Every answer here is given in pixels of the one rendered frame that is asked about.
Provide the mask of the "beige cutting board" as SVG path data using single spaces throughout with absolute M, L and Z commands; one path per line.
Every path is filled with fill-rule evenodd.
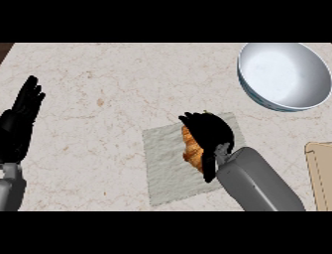
M 332 211 L 332 142 L 309 142 L 304 155 L 316 209 Z

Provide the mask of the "grey cloth placemat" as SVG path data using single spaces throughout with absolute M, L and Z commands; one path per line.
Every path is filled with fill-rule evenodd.
M 142 132 L 149 203 L 162 205 L 221 188 L 217 180 L 208 184 L 204 175 L 185 161 L 186 144 L 182 123 Z

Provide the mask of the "golden brown croissant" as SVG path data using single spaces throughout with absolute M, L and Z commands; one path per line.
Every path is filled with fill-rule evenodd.
M 202 170 L 204 149 L 201 148 L 196 140 L 193 139 L 193 136 L 186 126 L 182 127 L 182 137 L 183 137 L 183 142 L 186 145 L 185 152 L 183 152 L 183 160 L 192 165 L 192 167 L 199 172 L 204 172 Z

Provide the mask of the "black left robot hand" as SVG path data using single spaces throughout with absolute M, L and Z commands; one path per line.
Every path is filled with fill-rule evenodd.
M 25 159 L 44 97 L 38 79 L 31 75 L 19 90 L 12 108 L 0 115 L 0 165 L 19 164 Z

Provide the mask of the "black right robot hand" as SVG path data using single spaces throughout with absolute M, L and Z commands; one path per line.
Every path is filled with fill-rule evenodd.
M 235 134 L 226 121 L 213 113 L 189 113 L 180 117 L 190 135 L 204 149 L 204 180 L 210 183 L 216 177 L 216 165 L 221 165 L 235 147 Z

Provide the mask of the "white bowl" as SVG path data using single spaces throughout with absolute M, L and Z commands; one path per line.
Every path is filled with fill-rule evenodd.
M 247 43 L 238 55 L 238 79 L 251 100 L 279 112 L 317 107 L 332 93 L 332 74 L 300 43 Z

